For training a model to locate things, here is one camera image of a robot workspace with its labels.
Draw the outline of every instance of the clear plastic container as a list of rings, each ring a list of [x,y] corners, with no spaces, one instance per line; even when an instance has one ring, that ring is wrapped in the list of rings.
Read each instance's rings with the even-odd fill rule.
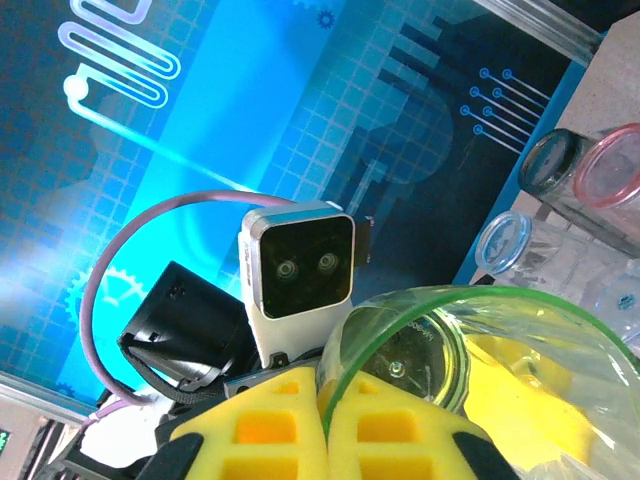
[[[480,234],[476,263],[502,284],[534,288],[580,302],[589,281],[627,257],[515,211],[498,215]]]
[[[587,283],[580,306],[590,311],[640,357],[640,261],[607,269]]]
[[[576,169],[596,142],[566,129],[553,130],[525,158],[518,177],[520,187],[602,242],[631,257],[640,257],[640,242],[583,205],[573,192]]]
[[[640,123],[620,127],[592,147],[573,189],[582,204],[640,243]]]
[[[557,297],[416,288],[375,297],[335,328],[318,404],[328,431],[346,388],[370,374],[480,425],[523,478],[582,464],[629,480],[640,478],[638,366],[604,324]]]

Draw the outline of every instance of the pink lid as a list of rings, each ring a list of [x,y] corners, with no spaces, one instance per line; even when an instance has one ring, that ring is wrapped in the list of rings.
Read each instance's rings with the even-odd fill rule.
[[[609,133],[576,169],[573,192],[583,204],[609,208],[640,193],[640,123]]]

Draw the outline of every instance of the camera lens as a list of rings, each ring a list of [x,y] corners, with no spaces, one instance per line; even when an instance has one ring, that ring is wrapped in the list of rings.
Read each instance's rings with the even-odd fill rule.
[[[298,265],[292,260],[285,260],[278,265],[278,280],[293,280],[298,276]]]
[[[322,273],[331,273],[336,269],[339,261],[335,253],[325,253],[318,262],[318,270]]]

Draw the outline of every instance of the blue poster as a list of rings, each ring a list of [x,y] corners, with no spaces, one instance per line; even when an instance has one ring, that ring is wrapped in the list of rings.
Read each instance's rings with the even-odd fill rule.
[[[472,0],[17,2],[0,27],[0,370],[86,404],[79,303],[134,216],[331,200],[376,222],[356,301],[450,283],[568,65]],[[239,296],[248,208],[180,208],[116,256],[94,336],[118,379],[142,385],[116,339],[169,261]]]

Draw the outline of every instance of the yellow foam pad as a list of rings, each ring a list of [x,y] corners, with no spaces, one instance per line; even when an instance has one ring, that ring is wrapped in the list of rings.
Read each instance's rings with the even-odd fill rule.
[[[315,370],[301,367],[246,390],[177,427],[204,442],[186,480],[326,480]]]
[[[359,372],[338,403],[329,433],[331,480],[475,480],[453,439],[466,419]]]

